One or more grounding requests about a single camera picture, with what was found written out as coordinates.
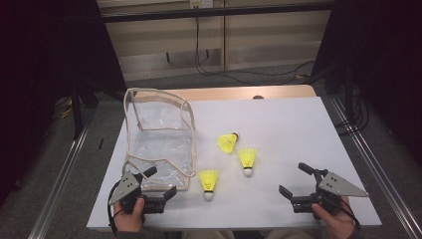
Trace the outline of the white wall socket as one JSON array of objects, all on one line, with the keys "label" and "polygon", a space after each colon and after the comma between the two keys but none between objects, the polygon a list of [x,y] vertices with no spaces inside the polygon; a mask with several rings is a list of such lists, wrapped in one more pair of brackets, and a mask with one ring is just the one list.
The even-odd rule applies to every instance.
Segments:
[{"label": "white wall socket", "polygon": [[189,0],[191,9],[213,8],[213,0]]}]

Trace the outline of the dark curtain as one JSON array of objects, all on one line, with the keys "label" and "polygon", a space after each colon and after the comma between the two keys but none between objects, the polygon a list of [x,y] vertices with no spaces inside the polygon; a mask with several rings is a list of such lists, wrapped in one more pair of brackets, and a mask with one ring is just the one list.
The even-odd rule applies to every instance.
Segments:
[{"label": "dark curtain", "polygon": [[351,77],[422,164],[422,0],[333,0],[313,73]]},{"label": "dark curtain", "polygon": [[126,85],[98,0],[0,0],[0,205],[39,152],[56,101]]}]

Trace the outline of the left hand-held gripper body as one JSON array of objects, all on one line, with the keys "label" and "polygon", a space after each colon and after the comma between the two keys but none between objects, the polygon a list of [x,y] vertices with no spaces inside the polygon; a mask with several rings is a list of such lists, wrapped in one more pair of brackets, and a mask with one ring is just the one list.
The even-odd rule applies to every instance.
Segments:
[{"label": "left hand-held gripper body", "polygon": [[144,214],[158,214],[164,212],[165,199],[163,197],[147,197],[143,194],[141,182],[143,175],[126,172],[111,191],[108,205],[120,203],[125,213],[132,213],[138,198],[144,198]]}]

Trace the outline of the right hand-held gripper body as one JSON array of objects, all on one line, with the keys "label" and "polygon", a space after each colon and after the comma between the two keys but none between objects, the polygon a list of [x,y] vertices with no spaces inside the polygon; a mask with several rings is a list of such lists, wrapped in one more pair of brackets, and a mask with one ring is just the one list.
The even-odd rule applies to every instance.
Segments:
[{"label": "right hand-held gripper body", "polygon": [[306,170],[306,174],[316,179],[316,191],[309,196],[292,196],[292,206],[295,213],[312,213],[315,219],[318,216],[312,210],[313,204],[320,205],[328,213],[341,210],[341,197],[368,197],[369,194],[347,181],[343,177],[328,170]]}]

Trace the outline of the black metal stand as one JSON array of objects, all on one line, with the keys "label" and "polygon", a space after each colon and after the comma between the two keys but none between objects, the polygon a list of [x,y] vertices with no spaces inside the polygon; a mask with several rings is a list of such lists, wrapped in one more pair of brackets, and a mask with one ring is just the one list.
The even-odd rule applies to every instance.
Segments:
[{"label": "black metal stand", "polygon": [[93,83],[90,81],[74,82],[72,87],[71,100],[75,124],[74,139],[77,139],[84,129],[81,103],[84,103],[88,109],[95,109],[99,104],[99,100],[95,95],[95,87]]}]

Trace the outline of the yellow shuttlecock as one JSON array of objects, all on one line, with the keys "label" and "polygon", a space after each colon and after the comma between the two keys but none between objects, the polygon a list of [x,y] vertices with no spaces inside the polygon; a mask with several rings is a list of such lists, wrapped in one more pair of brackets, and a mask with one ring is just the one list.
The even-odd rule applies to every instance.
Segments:
[{"label": "yellow shuttlecock", "polygon": [[236,145],[238,138],[239,136],[235,132],[220,135],[217,138],[217,145],[223,152],[231,153]]},{"label": "yellow shuttlecock", "polygon": [[254,163],[257,155],[257,150],[255,148],[241,148],[238,150],[238,156],[243,166],[244,174],[247,177],[251,177],[253,175]]},{"label": "yellow shuttlecock", "polygon": [[214,188],[219,176],[218,170],[200,170],[199,177],[203,187],[204,199],[211,201],[214,197]]}]

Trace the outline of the person's left leg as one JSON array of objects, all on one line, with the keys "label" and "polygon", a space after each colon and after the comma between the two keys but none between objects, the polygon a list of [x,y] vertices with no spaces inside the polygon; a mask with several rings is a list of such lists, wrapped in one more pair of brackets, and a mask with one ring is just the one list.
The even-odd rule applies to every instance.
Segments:
[{"label": "person's left leg", "polygon": [[235,239],[231,231],[183,231],[182,239]]}]

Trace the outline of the beige counter with black edge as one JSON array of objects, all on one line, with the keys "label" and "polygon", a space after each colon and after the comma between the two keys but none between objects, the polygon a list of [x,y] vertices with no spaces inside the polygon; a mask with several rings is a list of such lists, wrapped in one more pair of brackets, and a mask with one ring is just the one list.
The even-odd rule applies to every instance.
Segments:
[{"label": "beige counter with black edge", "polygon": [[238,15],[256,15],[273,13],[294,13],[331,10],[336,5],[335,2],[315,2],[315,3],[297,3],[282,5],[265,6],[244,6],[244,7],[222,7],[198,10],[171,10],[150,13],[120,13],[106,14],[101,16],[105,23],[133,22],[133,21],[152,21],[152,20],[171,20],[184,18],[201,17],[223,17]]}]

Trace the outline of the clear plastic bag beige trim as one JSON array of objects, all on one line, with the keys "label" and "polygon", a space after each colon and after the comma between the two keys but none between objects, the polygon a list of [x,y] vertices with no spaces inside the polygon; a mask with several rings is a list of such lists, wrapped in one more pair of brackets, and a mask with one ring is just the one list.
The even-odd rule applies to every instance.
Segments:
[{"label": "clear plastic bag beige trim", "polygon": [[189,187],[196,174],[196,127],[189,102],[175,94],[131,88],[123,98],[126,157],[123,171],[157,171],[142,182],[149,191]]}]

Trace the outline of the person's right hand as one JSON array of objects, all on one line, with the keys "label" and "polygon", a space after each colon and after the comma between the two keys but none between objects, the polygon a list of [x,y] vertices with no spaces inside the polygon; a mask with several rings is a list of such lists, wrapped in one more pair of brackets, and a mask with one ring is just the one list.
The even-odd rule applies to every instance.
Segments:
[{"label": "person's right hand", "polygon": [[316,203],[312,205],[312,209],[324,221],[329,239],[348,239],[352,235],[355,229],[354,220],[343,211],[330,214]]}]

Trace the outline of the person's right leg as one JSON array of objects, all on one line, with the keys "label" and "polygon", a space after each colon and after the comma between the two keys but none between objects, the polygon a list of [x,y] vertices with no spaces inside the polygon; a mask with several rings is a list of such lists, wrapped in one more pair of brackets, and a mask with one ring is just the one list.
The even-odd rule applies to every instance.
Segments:
[{"label": "person's right leg", "polygon": [[270,231],[264,239],[318,239],[319,232],[315,230],[283,229]]}]

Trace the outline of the beige cabinet front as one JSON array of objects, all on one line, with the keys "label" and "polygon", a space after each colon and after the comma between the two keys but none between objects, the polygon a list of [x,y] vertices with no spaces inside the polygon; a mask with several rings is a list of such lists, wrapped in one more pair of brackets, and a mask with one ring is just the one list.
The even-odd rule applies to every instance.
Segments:
[{"label": "beige cabinet front", "polygon": [[328,16],[317,11],[201,17],[108,23],[106,28],[123,77],[133,82],[192,74],[196,57],[208,71],[313,60]]}]

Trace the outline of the person's left hand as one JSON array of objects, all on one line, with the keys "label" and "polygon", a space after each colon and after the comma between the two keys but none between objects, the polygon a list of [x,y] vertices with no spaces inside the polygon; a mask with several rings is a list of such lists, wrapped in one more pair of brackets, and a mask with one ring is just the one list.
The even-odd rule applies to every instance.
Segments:
[{"label": "person's left hand", "polygon": [[126,214],[119,202],[113,206],[114,223],[118,231],[140,232],[142,227],[141,215],[143,212],[144,199],[138,198],[131,214]]}]

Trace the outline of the aluminium floor rail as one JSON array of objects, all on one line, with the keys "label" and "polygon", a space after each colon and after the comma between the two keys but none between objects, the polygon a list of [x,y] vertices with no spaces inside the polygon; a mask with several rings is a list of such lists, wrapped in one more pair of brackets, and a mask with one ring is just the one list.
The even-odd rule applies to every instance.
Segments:
[{"label": "aluminium floor rail", "polygon": [[407,203],[403,200],[397,189],[378,162],[376,156],[367,144],[359,129],[354,126],[346,116],[345,106],[339,98],[330,100],[338,116],[345,122],[346,134],[350,136],[358,148],[363,160],[377,181],[380,189],[386,197],[389,205],[408,234],[410,239],[422,239],[422,227],[411,212]]},{"label": "aluminium floor rail", "polygon": [[64,161],[61,171],[55,180],[54,186],[44,203],[41,213],[34,224],[28,239],[45,239],[52,219],[56,213],[65,187],[69,181],[73,167],[78,159],[81,148],[86,140],[88,127],[84,126],[80,134],[73,141],[70,151]]}]

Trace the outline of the person's leg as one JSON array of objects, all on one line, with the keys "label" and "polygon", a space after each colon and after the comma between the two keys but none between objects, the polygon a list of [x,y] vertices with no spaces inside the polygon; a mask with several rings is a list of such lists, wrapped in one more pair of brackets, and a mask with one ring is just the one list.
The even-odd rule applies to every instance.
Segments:
[{"label": "person's leg", "polygon": [[231,231],[183,231],[182,239],[235,239]]},{"label": "person's leg", "polygon": [[318,239],[319,232],[315,230],[283,229],[270,231],[264,239]]}]

